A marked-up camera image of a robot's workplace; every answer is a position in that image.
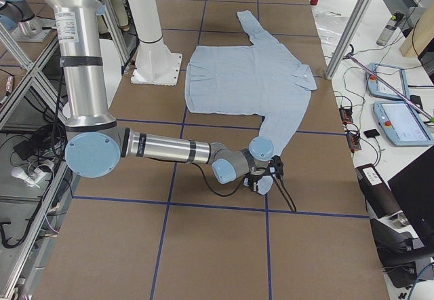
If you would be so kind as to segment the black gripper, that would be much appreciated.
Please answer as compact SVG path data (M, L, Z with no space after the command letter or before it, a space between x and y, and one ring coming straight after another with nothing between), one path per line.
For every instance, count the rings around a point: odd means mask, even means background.
M272 157L266 168L258 168L253 174L247 173L244 176L244 186L248 187L250 191L264 191L264 189L261 189L258 186L258 181L264 176L270 176L278 190L282 191L281 186L277 181L280 183L283 182L283 162L278 155Z

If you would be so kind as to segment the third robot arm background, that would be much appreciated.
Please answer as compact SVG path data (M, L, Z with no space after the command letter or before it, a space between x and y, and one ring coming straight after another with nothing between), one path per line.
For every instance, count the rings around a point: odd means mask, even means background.
M54 21L36 17L26 0L1 0L1 25L14 37L43 41Z

